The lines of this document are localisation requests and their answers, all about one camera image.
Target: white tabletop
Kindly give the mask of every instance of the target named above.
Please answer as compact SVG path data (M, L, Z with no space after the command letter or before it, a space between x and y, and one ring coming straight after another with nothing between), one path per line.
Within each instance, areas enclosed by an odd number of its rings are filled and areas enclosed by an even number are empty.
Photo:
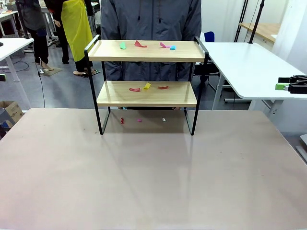
M260 45L248 43L205 43L209 55L243 99L307 99L307 94L275 90L278 78L303 75Z
M32 38L0 38L0 42L3 43L0 47L0 61L33 41Z
M16 14L17 13L17 11L12 11L12 12L10 12L10 13L0 13L0 20L2 19L2 18L5 18L5 17L7 17L7 16L10 16L10 15L13 15L13 14Z
M101 136L94 110L31 109L0 141L0 229L302 229L306 178L262 112L200 111L192 137L183 111L115 110Z

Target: yellow skirt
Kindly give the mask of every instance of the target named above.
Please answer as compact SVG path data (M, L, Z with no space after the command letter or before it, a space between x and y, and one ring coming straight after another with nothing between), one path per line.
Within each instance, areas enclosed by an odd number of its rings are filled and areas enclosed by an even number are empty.
M74 61L84 58L84 49L93 39L84 0L63 2L61 19Z

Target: black trousers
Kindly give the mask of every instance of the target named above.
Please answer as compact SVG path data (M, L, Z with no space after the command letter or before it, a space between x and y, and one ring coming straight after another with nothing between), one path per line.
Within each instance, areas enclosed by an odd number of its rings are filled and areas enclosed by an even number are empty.
M78 72L84 72L84 68L87 68L85 57L82 58L80 61L75 61L75 64Z
M55 27L56 27L56 30L57 30L59 42L60 42L61 47L62 47L62 53L63 53L62 62L67 62L67 61L69 61L68 42L67 42L67 39L66 39L66 35L65 35L65 31L64 31L62 21L60 21L60 23L61 23L61 27L57 27L57 26L55 26Z
M27 28L30 32L31 37L34 39L34 57L35 62L40 63L42 60L48 64L48 44L46 36L38 36L37 31Z

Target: box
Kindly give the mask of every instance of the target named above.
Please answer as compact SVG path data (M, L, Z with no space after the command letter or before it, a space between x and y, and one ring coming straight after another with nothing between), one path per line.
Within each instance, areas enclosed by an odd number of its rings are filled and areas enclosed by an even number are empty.
M7 114L16 123L24 115L17 102L13 101L0 101L0 108L4 108ZM13 124L10 121L5 121L3 127L11 128Z

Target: red paper scrap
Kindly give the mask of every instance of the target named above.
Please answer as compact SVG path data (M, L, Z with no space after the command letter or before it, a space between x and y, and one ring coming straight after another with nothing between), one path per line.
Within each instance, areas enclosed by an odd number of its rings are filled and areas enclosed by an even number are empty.
M164 87L159 86L159 89L160 90L168 90L168 86L164 86Z
M171 46L164 45L162 42L160 42L160 46L162 46L163 48L170 48L171 47Z
M134 45L137 46L137 47L142 47L142 48L146 48L147 47L147 46L142 46L139 41L136 41L134 43Z
M140 88L137 88L137 89L130 88L129 90L132 91L132 92L141 92Z

